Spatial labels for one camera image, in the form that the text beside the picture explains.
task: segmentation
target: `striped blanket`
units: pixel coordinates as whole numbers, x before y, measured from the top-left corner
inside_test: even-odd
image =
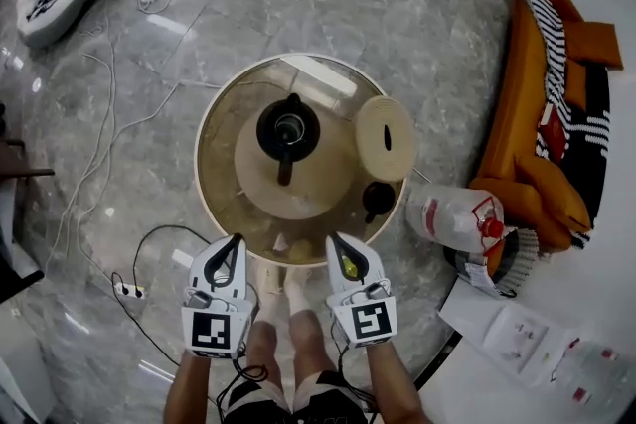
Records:
[[[609,144],[609,87],[603,65],[585,63],[586,109],[582,111],[565,102],[565,31],[563,22],[550,0],[525,0],[546,47],[546,99],[553,104],[565,132],[565,153],[560,168],[579,192],[591,220],[592,229],[598,215],[605,183],[607,146]],[[548,159],[548,146],[537,132],[536,153]],[[572,245],[582,249],[588,234],[572,232]]]

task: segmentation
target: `round glass table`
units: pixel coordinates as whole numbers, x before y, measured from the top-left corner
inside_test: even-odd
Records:
[[[279,162],[259,146],[256,131],[263,111],[290,94],[316,114],[320,137],[280,186]],[[389,212],[368,215],[363,192],[374,179],[358,159],[354,120],[380,95],[361,71],[318,55],[272,57],[233,77],[208,107],[195,146],[199,194],[215,225],[241,233],[250,254],[285,266],[324,265],[325,237],[335,230],[373,240],[404,190],[404,181],[391,183],[396,199]]]

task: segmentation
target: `black kettle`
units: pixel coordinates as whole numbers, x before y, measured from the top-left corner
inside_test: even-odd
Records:
[[[291,182],[293,164],[313,152],[320,139],[320,122],[296,93],[267,106],[256,123],[258,145],[278,161],[280,186]]]

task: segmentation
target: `orange sofa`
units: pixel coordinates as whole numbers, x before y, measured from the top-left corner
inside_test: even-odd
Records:
[[[579,36],[569,27],[580,26],[583,32],[596,30],[596,35],[606,37],[618,54],[614,27],[580,23],[583,19],[570,0],[550,1],[565,25],[565,101],[584,110],[585,67],[570,56],[576,48],[589,45],[592,38],[590,33]],[[537,127],[546,105],[547,61],[541,32],[524,0],[514,0],[511,29],[501,97],[486,152],[470,188],[487,190],[498,197],[506,223],[533,228],[543,250],[563,251],[571,246],[571,229],[583,233],[591,224],[584,202],[558,165],[537,161],[541,158],[535,155]],[[581,58],[597,62],[599,59],[585,55]],[[612,59],[608,64],[620,68],[620,54],[617,62],[615,56]],[[532,175],[534,170],[529,167],[540,167],[541,175]],[[563,204],[568,204],[565,213],[560,209]]]

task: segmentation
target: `orange pillow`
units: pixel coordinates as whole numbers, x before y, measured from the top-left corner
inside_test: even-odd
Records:
[[[565,51],[575,61],[592,61],[623,69],[616,30],[609,23],[563,20]]]
[[[515,167],[521,178],[539,192],[558,222],[579,233],[591,229],[583,198],[555,163],[539,156],[515,156]]]
[[[587,92],[585,90],[585,66],[567,59],[565,63],[565,102],[587,111]]]

